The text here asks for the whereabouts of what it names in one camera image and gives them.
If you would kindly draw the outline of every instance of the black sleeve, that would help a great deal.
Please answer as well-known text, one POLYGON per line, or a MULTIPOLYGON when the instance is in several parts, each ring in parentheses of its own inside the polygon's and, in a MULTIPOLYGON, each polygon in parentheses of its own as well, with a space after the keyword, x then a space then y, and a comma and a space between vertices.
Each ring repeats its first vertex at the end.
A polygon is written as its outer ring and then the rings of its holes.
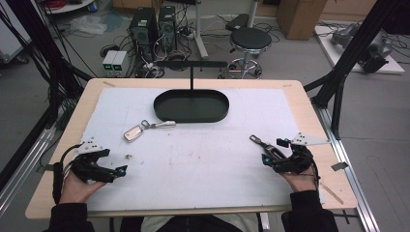
POLYGON ((291 193, 290 200, 292 211, 281 216, 286 232, 338 231, 333 213, 322 208, 316 190, 291 193))
POLYGON ((93 224, 87 221, 85 203, 67 203, 51 209, 51 220, 44 232, 94 232, 93 224))

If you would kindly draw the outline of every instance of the person's left hand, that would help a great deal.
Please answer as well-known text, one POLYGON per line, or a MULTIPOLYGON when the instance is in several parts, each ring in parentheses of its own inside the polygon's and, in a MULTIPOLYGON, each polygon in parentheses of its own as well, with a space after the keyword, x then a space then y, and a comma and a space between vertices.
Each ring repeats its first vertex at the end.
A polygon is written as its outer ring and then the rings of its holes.
POLYGON ((87 184, 82 182, 72 172, 64 180, 63 192, 59 204, 64 203, 84 203, 98 189, 105 186, 106 183, 96 182, 87 184))

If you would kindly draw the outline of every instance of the metal extrusion beam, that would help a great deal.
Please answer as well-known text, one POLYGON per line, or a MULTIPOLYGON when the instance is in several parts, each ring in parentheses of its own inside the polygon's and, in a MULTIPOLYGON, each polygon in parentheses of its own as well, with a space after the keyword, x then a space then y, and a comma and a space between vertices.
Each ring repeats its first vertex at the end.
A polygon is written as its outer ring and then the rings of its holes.
POLYGON ((325 130, 329 139, 331 140, 338 161, 346 162, 349 165, 349 167, 344 169, 344 172, 347 176, 350 186, 353 189, 353 192, 356 195, 356 199, 358 200, 358 207, 356 209, 358 211, 359 218, 362 222, 362 226, 364 227, 366 232, 379 232, 379 226, 377 225, 376 219, 374 218, 370 206, 367 203, 365 194, 363 193, 359 180, 357 179, 355 171, 353 170, 350 160, 346 154, 346 151, 344 150, 343 144, 332 133, 332 119, 329 114, 329 111, 327 109, 320 109, 315 105, 313 106, 313 108, 315 109, 317 116, 322 122, 323 129, 325 130))

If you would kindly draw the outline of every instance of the floor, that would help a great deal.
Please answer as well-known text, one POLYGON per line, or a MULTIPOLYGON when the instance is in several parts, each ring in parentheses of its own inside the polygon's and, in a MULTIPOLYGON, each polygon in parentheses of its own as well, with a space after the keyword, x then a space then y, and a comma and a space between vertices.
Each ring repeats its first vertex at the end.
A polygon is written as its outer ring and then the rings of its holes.
MULTIPOLYGON (((110 8, 100 9, 93 15, 107 17, 110 8)), ((61 27, 67 26, 72 18, 89 15, 84 10, 56 17, 61 27)), ((130 20, 121 14, 122 20, 114 20, 109 31, 102 36, 75 32, 67 36, 75 50, 98 76, 104 76, 103 58, 100 50, 103 46, 119 43, 118 36, 126 36, 130 20)), ((224 23, 215 16, 202 19, 203 28, 208 33, 228 34, 223 30, 224 23)), ((277 26, 274 18, 258 17, 255 22, 266 22, 277 26)), ((288 41, 281 32, 273 32, 278 43, 258 58, 263 67, 264 79, 297 79, 304 85, 327 74, 331 63, 317 38, 308 41, 288 41)), ((407 38, 401 40, 410 43, 407 38)), ((231 46, 227 37, 204 36, 203 41, 209 52, 209 60, 230 61, 241 57, 239 52, 229 53, 231 46)), ((199 58, 196 45, 192 44, 191 60, 199 58)), ((409 55, 408 49, 400 49, 409 55)), ((91 74, 77 58, 71 48, 69 55, 73 64, 91 74)), ((396 61, 409 63, 410 58, 393 52, 396 61)), ((401 64, 404 74, 365 74, 352 72, 345 83, 343 104, 340 117, 340 136, 350 158, 366 199, 372 210, 380 231, 410 231, 410 182, 408 181, 408 163, 410 156, 410 66, 401 64)), ((218 78, 216 70, 195 71, 198 78, 218 78)), ((163 78, 188 78, 189 72, 166 72, 163 78)), ((310 97, 317 90, 308 92, 310 97)), ((47 108, 47 85, 38 74, 34 64, 12 62, 0 69, 0 169, 3 169, 10 157, 22 143, 28 132, 34 127, 47 108)), ((332 112, 332 101, 329 110, 332 112)), ((52 149, 44 156, 47 161, 52 149)), ((0 218, 0 231, 41 231, 47 228, 48 221, 29 220, 24 212, 31 196, 42 177, 34 171, 18 191, 6 213, 0 218)), ((347 214, 355 215, 354 210, 347 214)), ((269 214, 271 231, 283 231, 280 213, 269 214)), ((92 218, 96 231, 108 231, 108 219, 92 218)), ((115 219, 119 228, 119 218, 115 219)), ((340 231, 364 231, 360 222, 350 217, 337 217, 340 231)))

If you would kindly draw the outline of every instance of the aluminum frame rail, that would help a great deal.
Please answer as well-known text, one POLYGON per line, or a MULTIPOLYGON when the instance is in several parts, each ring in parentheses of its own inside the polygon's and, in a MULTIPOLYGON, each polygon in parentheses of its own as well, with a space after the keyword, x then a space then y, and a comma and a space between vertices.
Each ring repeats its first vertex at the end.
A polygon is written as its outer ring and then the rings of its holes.
POLYGON ((50 129, 43 130, 36 142, 34 142, 34 145, 31 147, 25 159, 20 163, 18 169, 0 192, 0 218, 9 208, 18 191, 27 180, 27 177, 39 162, 43 152, 48 147, 51 139, 54 137, 55 132, 55 124, 50 129))
POLYGON ((356 177, 355 171, 350 163, 350 160, 344 150, 343 144, 341 141, 333 134, 331 124, 332 124, 332 117, 329 114, 327 109, 321 109, 318 106, 313 106, 319 120, 322 123, 323 129, 327 133, 329 140, 331 141, 332 147, 337 155, 337 159, 340 162, 346 162, 349 166, 344 169, 344 172, 347 176, 347 180, 350 183, 350 186, 353 189, 353 192, 356 195, 356 199, 358 200, 358 207, 356 208, 358 211, 359 218, 362 222, 362 226, 364 227, 366 232, 378 232, 379 226, 377 225, 376 219, 373 216, 373 213, 367 203, 365 194, 360 186, 359 180, 356 177))

